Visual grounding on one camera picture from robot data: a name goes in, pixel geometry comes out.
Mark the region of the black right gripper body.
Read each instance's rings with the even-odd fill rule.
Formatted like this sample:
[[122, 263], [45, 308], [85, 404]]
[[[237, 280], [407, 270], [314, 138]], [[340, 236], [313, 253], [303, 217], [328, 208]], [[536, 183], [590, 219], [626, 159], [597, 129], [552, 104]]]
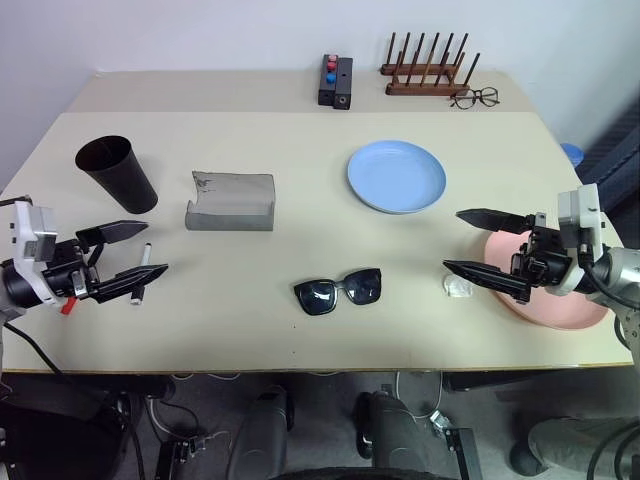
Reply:
[[566, 276], [571, 258], [559, 230], [548, 228], [542, 215], [514, 215], [511, 233], [527, 232], [527, 240], [511, 256], [510, 273], [531, 286], [556, 286]]

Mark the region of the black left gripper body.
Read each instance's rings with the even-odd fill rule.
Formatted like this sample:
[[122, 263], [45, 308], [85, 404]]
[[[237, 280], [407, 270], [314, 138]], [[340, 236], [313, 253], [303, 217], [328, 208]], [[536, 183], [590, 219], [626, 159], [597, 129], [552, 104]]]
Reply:
[[102, 244], [86, 247], [78, 239], [57, 243], [43, 271], [52, 292], [62, 298], [89, 298], [100, 282], [96, 264], [102, 251]]

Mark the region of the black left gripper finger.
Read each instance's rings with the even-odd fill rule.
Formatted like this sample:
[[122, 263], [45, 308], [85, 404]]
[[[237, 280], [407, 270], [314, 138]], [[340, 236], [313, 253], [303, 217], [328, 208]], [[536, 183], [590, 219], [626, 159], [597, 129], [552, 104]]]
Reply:
[[113, 278], [92, 286], [89, 297], [102, 304], [129, 295], [159, 278], [168, 268], [168, 264], [143, 265], [120, 272]]
[[82, 248], [113, 244], [127, 240], [148, 227], [148, 224], [137, 220], [118, 220], [76, 232]]

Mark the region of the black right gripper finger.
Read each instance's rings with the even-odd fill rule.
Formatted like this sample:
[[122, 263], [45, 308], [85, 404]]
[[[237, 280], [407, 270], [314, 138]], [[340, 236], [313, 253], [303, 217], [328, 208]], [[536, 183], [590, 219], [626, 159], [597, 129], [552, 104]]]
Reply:
[[507, 294], [520, 303], [530, 301], [530, 283], [525, 278], [502, 272], [496, 266], [468, 260], [444, 260], [443, 265], [475, 285]]
[[487, 231], [504, 231], [522, 234], [531, 230], [531, 216], [521, 216], [508, 212], [478, 208], [458, 211], [456, 217], [468, 224]]

